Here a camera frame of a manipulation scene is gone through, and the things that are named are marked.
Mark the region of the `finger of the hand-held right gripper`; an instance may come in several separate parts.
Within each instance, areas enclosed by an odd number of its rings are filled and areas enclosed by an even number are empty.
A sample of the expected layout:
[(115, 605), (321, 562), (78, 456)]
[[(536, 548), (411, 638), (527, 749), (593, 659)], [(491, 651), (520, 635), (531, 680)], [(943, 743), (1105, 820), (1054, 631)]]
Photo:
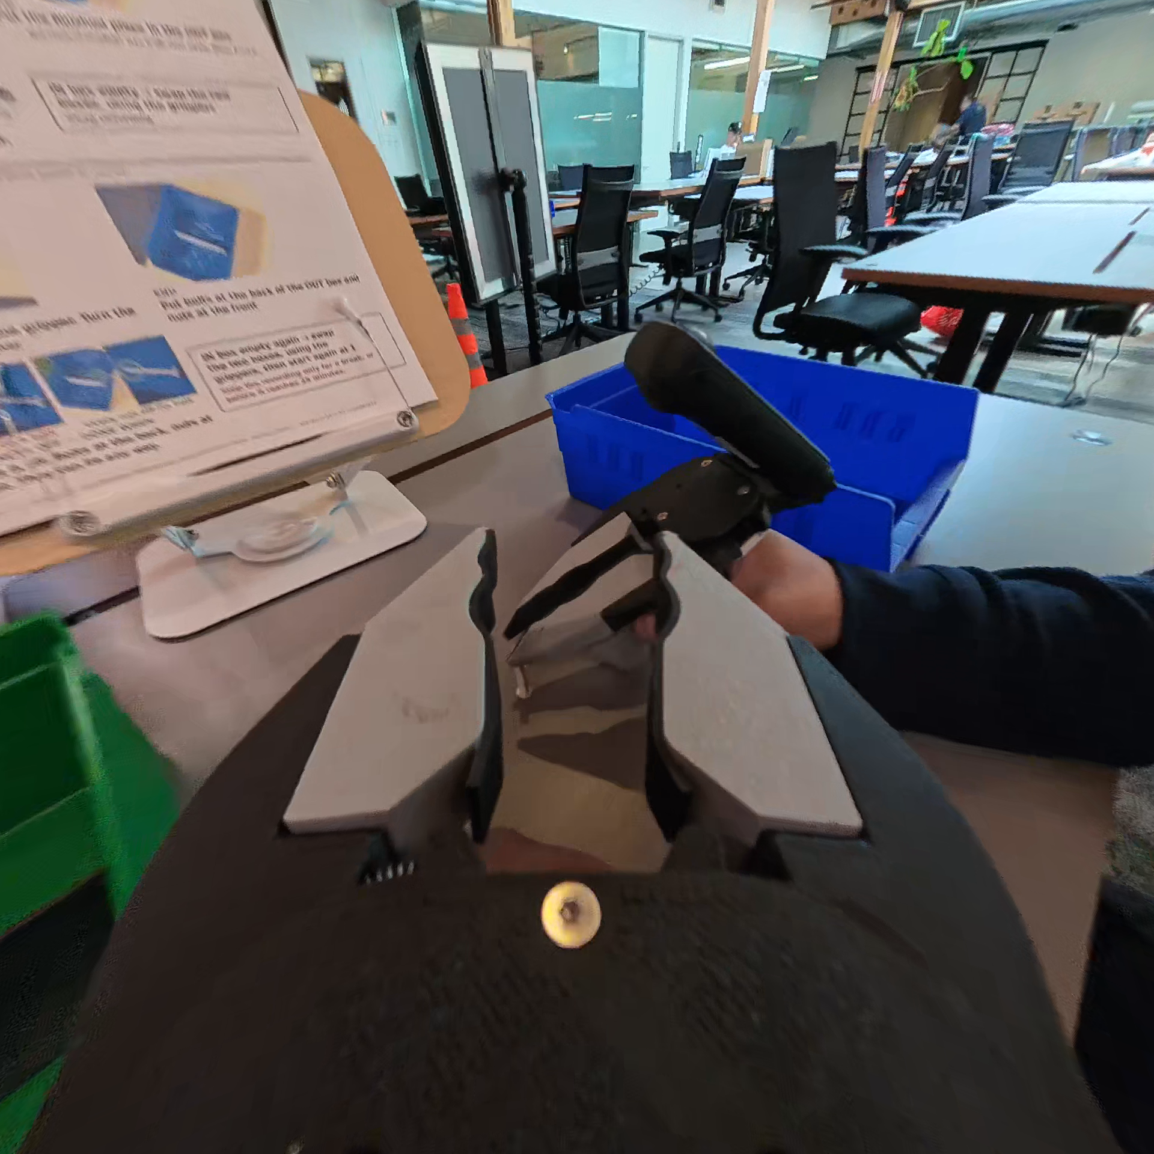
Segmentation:
[(514, 643), (508, 655), (513, 669), (552, 666), (587, 661), (619, 673), (633, 673), (649, 662), (650, 635), (639, 629), (655, 627), (650, 607), (611, 613), (554, 609), (539, 614), (523, 607), (512, 620), (509, 635)]
[[(653, 609), (655, 548), (639, 532), (594, 532), (564, 554), (513, 617), (527, 606), (539, 614), (560, 607), (602, 613)], [(513, 643), (509, 628), (510, 621), (503, 636)]]

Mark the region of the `person's right hand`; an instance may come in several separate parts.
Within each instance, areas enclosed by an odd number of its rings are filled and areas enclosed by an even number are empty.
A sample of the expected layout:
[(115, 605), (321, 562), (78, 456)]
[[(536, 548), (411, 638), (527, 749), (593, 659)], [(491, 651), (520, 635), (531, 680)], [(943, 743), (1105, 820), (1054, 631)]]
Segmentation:
[(843, 639), (846, 600), (833, 565), (770, 529), (727, 572), (730, 584), (791, 636), (821, 653)]

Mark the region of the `hanging green plant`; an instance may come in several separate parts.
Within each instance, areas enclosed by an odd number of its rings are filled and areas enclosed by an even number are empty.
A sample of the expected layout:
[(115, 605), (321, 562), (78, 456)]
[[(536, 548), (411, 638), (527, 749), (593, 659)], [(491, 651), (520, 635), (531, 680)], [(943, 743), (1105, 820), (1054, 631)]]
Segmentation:
[[(958, 37), (960, 28), (961, 25), (958, 22), (951, 23), (949, 19), (938, 19), (931, 37), (921, 47), (920, 59), (947, 59), (947, 48)], [(968, 44), (962, 43), (949, 59), (957, 66), (961, 80), (968, 82), (973, 77), (976, 66)], [(913, 109), (914, 100), (921, 92), (920, 66), (916, 63), (903, 66), (899, 71), (899, 80), (901, 82), (894, 93), (891, 107), (894, 111), (909, 111)]]

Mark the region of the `green plastic bin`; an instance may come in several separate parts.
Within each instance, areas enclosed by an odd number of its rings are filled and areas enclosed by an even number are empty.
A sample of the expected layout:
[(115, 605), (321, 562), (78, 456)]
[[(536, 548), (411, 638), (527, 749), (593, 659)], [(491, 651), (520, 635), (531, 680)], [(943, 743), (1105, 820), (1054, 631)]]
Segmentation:
[(112, 932), (178, 820), (177, 772), (54, 614), (2, 628), (2, 1151), (54, 1087)]

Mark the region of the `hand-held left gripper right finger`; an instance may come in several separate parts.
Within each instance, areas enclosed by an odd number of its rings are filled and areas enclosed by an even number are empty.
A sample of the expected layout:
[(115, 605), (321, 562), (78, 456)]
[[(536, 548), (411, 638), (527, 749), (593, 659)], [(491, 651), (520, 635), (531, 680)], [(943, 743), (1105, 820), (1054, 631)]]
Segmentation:
[(789, 635), (674, 533), (656, 552), (645, 794), (667, 841), (690, 823), (744, 845), (765, 831), (859, 837)]

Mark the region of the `orange traffic cone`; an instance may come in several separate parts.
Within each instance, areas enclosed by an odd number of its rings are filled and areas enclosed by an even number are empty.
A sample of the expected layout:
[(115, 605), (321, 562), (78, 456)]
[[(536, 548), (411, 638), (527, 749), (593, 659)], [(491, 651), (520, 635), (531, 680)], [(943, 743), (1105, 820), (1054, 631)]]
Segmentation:
[(469, 367), (472, 389), (486, 386), (488, 383), (487, 370), (483, 364), (479, 339), (472, 327), (464, 290), (458, 282), (450, 282), (446, 286), (446, 309)]

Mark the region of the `blue plastic bin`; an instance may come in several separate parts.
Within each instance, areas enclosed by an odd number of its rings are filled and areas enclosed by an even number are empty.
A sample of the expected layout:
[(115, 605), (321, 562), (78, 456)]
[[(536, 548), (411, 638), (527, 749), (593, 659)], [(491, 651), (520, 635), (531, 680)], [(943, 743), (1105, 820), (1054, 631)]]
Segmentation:
[[(977, 394), (796, 356), (726, 345), (718, 353), (828, 455), (839, 484), (819, 504), (777, 514), (774, 528), (815, 554), (895, 572), (925, 537), (966, 463)], [(721, 451), (689, 419), (653, 409), (624, 365), (547, 400), (569, 493), (597, 510)]]

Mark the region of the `person's dark clothing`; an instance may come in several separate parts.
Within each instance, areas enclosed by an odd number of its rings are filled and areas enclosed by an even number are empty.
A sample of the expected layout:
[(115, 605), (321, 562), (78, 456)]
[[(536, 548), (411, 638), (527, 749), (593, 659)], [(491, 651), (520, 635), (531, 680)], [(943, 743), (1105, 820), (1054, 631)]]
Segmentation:
[(1075, 1048), (1119, 1146), (1153, 1151), (1153, 900), (1101, 882)]

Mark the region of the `grey office table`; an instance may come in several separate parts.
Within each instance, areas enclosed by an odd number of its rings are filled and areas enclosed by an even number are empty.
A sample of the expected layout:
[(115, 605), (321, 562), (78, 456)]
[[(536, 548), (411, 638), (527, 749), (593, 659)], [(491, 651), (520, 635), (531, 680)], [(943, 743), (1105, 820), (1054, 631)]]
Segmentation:
[(993, 394), (1032, 319), (1072, 308), (1153, 301), (1151, 180), (1061, 183), (844, 268), (850, 284), (885, 287), (962, 319), (933, 370), (966, 381), (987, 323), (1004, 320), (977, 370)]

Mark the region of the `white framed grey panel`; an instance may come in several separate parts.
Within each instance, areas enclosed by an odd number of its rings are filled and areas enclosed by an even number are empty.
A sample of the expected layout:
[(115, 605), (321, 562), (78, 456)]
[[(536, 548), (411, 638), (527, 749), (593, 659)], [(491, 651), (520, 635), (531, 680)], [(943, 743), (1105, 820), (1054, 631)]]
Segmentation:
[(486, 312), (495, 374), (509, 372), (501, 302), (516, 294), (539, 365), (538, 289), (558, 261), (532, 54), (424, 41), (414, 70), (464, 293)]

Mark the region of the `group of black office chairs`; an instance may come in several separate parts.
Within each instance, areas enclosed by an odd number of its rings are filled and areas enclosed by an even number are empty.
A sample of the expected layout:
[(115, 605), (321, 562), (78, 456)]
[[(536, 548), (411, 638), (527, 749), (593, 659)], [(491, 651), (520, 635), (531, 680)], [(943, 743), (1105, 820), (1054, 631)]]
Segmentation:
[[(988, 315), (1004, 312), (1004, 323), (993, 342), (976, 385), (993, 393), (1020, 339), (1038, 316), (1059, 309), (1056, 298), (957, 291), (950, 306), (958, 313), (947, 342), (961, 360), (946, 374), (949, 355), (924, 365), (914, 353), (931, 349), (912, 335), (929, 327), (927, 313), (946, 311), (943, 302), (929, 305), (902, 295), (895, 286), (846, 282), (840, 295), (821, 297), (829, 271), (851, 265), (888, 247), (940, 235), (949, 227), (973, 223), (973, 217), (917, 213), (896, 225), (885, 223), (885, 151), (873, 148), (861, 166), (857, 184), (859, 232), (839, 238), (837, 208), (841, 194), (835, 177), (833, 147), (788, 150), (780, 162), (774, 186), (773, 213), (766, 234), (770, 272), (754, 330), (763, 341), (789, 342), (817, 360), (837, 353), (846, 365), (863, 357), (881, 360), (891, 355), (922, 379), (965, 378), (973, 353), (986, 333)], [(564, 338), (563, 355), (580, 348), (583, 339), (602, 342), (623, 333), (615, 327), (618, 313), (630, 305), (629, 253), (630, 214), (635, 197), (634, 168), (580, 168), (580, 199), (568, 232), (571, 250), (561, 272), (554, 272), (525, 293), (527, 352), (538, 365), (543, 346)]]

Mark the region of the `printed instruction sheet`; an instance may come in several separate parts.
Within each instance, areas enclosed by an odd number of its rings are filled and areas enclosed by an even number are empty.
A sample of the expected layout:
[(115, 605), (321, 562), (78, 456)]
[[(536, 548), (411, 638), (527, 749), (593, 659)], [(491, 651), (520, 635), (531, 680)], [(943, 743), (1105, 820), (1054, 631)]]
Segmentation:
[(3, 534), (438, 400), (253, 3), (3, 3)]

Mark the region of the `person's right forearm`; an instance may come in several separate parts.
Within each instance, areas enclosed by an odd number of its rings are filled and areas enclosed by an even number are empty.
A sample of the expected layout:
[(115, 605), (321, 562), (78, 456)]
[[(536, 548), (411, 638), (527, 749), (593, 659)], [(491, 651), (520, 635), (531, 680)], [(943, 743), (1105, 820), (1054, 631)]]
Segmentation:
[(833, 569), (844, 611), (828, 658), (892, 728), (1152, 767), (1152, 572)]

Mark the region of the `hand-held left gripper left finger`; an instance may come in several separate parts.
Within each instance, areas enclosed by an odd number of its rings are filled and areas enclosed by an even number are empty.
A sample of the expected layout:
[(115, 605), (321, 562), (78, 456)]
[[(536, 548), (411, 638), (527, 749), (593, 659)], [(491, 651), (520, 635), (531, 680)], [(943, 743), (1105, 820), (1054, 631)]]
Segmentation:
[(483, 844), (503, 786), (498, 545), (476, 529), (366, 625), (284, 812), (292, 834)]

